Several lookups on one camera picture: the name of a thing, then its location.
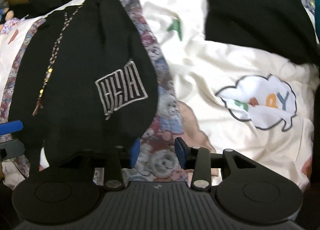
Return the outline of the black hoodie floral lining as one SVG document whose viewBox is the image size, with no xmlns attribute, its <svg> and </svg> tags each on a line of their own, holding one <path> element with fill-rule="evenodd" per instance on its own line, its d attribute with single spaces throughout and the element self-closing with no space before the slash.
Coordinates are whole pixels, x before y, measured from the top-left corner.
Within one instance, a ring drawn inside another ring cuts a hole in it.
<svg viewBox="0 0 320 230">
<path fill-rule="evenodd" d="M 54 164 L 77 151 L 140 142 L 130 181 L 187 181 L 174 153 L 183 134 L 174 83 L 139 0 L 85 0 L 32 23 L 1 72 L 1 122 L 19 120 L 28 178 L 44 155 Z"/>
</svg>

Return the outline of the cream sweatshirt cloud print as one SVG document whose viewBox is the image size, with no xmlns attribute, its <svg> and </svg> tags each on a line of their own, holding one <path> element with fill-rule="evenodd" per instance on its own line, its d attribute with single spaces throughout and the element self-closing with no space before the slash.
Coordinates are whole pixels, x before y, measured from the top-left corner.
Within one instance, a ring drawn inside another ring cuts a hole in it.
<svg viewBox="0 0 320 230">
<path fill-rule="evenodd" d="M 167 60 L 177 99 L 192 109 L 217 152 L 234 149 L 307 187 L 317 67 L 200 38 Z"/>
</svg>

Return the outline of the doll in colourful dress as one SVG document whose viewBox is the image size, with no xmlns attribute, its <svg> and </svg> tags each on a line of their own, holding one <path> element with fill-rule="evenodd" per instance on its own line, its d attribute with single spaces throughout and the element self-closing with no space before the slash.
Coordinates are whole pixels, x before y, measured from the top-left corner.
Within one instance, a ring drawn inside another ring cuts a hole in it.
<svg viewBox="0 0 320 230">
<path fill-rule="evenodd" d="M 1 34 L 8 34 L 11 29 L 22 21 L 24 21 L 24 18 L 16 18 L 13 10 L 9 8 L 1 9 Z"/>
</svg>

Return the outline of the white patterned bed sheet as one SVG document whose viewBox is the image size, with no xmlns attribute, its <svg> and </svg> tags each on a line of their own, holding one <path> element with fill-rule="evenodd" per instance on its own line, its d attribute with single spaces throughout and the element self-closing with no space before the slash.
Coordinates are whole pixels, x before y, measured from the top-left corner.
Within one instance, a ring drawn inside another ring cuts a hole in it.
<svg viewBox="0 0 320 230">
<path fill-rule="evenodd" d="M 140 0 L 169 66 L 185 142 L 232 148 L 305 189 L 313 147 L 314 65 L 206 41 L 206 0 Z"/>
</svg>

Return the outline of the black folded garment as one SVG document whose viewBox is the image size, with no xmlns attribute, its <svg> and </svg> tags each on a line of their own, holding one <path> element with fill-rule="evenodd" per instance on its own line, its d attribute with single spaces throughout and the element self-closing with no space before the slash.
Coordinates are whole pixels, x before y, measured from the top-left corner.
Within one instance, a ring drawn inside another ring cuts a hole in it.
<svg viewBox="0 0 320 230">
<path fill-rule="evenodd" d="M 315 30 L 301 0 L 208 0 L 205 36 L 319 65 Z"/>
</svg>

